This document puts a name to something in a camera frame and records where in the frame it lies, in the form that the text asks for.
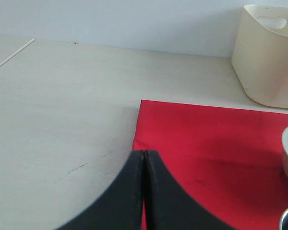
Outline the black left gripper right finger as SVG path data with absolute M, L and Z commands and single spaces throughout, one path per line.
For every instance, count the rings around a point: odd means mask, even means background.
M 148 230 L 232 230 L 197 203 L 155 150 L 144 152 L 144 212 Z

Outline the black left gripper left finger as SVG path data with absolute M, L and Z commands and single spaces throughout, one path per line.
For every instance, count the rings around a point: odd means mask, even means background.
M 121 171 L 88 208 L 59 230 L 140 230 L 144 153 L 132 151 Z

